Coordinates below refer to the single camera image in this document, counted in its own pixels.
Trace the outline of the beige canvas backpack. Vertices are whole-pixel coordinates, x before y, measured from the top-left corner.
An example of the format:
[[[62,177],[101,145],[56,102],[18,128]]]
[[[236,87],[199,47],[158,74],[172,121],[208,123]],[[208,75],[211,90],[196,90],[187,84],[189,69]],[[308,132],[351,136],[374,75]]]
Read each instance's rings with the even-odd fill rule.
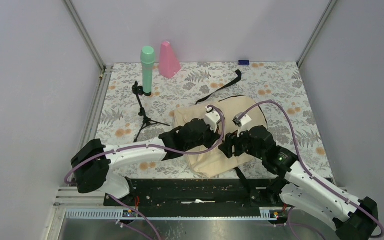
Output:
[[[246,155],[239,147],[237,131],[240,129],[249,130],[255,126],[267,126],[267,120],[260,107],[252,109],[246,116],[241,118],[241,122],[235,124],[237,116],[242,111],[250,108],[256,102],[247,96],[231,96],[223,100],[214,101],[212,105],[220,109],[224,115],[224,121],[216,124],[218,129],[213,132],[208,130],[202,138],[204,144],[212,147],[219,139],[221,143],[214,148],[204,145],[198,146],[199,155],[186,155],[190,170],[201,177],[213,178],[230,170],[235,170],[240,182],[248,193],[251,187],[239,166],[252,160],[250,155]]]

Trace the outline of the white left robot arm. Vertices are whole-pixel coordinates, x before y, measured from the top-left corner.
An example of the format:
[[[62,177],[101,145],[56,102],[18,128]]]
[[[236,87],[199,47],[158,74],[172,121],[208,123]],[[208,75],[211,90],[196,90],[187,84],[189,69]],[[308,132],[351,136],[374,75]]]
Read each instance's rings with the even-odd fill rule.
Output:
[[[135,200],[127,177],[115,170],[145,162],[163,162],[185,155],[201,155],[212,151],[222,142],[225,116],[214,105],[206,107],[203,118],[194,118],[183,126],[164,132],[158,137],[125,145],[104,145],[100,139],[90,140],[70,161],[72,169],[65,179],[76,185],[80,194],[95,191],[115,197],[128,206]]]

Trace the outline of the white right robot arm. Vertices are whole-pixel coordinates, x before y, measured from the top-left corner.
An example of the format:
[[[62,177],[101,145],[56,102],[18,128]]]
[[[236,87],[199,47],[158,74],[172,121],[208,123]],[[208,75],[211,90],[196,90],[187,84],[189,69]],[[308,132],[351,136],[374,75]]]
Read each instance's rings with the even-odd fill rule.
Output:
[[[379,218],[373,199],[360,199],[318,175],[295,153],[277,145],[266,127],[252,126],[247,114],[239,113],[233,123],[238,129],[228,133],[218,148],[228,158],[252,156],[277,176],[266,189],[271,205],[297,207],[331,227],[341,240],[371,238]]]

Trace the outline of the pink plastic cone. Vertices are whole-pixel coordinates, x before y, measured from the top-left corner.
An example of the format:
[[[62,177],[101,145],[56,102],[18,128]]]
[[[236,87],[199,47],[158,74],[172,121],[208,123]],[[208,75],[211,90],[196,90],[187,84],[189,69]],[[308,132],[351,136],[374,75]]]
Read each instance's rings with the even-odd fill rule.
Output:
[[[160,75],[167,79],[173,78],[182,69],[169,41],[161,43],[158,67]]]

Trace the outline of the small blue block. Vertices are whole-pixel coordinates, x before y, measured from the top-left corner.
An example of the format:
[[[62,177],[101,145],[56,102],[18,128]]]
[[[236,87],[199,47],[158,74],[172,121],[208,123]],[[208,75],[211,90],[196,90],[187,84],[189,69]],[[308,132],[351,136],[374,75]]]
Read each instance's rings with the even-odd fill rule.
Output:
[[[249,66],[250,61],[249,60],[238,60],[238,65],[239,66]]]

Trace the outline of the black mini tripod stand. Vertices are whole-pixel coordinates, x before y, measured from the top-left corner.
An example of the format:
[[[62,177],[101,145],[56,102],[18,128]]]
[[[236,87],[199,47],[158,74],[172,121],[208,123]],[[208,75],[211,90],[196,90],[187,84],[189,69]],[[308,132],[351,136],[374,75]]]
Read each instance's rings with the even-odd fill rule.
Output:
[[[135,95],[137,102],[139,104],[138,115],[140,117],[142,117],[142,125],[141,125],[135,139],[133,140],[134,143],[136,143],[138,141],[138,138],[139,138],[142,130],[144,130],[147,127],[154,126],[154,125],[163,125],[163,126],[168,126],[168,127],[171,126],[170,124],[167,124],[167,123],[152,120],[150,117],[147,116],[146,110],[145,110],[145,108],[142,104],[141,98],[140,98],[140,96],[144,95],[145,93],[144,93],[143,87],[139,86],[139,83],[137,81],[134,82],[131,89],[132,89],[132,93]]]

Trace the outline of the mint green microphone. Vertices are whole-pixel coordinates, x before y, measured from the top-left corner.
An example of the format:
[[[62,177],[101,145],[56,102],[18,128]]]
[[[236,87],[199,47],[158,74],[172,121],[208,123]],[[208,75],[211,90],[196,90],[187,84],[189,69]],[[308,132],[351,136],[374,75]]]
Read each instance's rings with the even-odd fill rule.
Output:
[[[156,53],[153,47],[144,46],[140,53],[140,61],[142,65],[142,88],[144,95],[149,97],[152,95],[153,85],[153,67],[156,60]]]

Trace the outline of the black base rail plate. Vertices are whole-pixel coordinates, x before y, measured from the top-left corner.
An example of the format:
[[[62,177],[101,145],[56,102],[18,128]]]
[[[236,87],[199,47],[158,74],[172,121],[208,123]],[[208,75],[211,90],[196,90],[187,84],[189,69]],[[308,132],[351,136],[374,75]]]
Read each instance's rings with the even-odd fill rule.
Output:
[[[132,179],[121,202],[150,218],[251,218],[261,209],[282,211],[284,203],[267,191],[274,179]]]

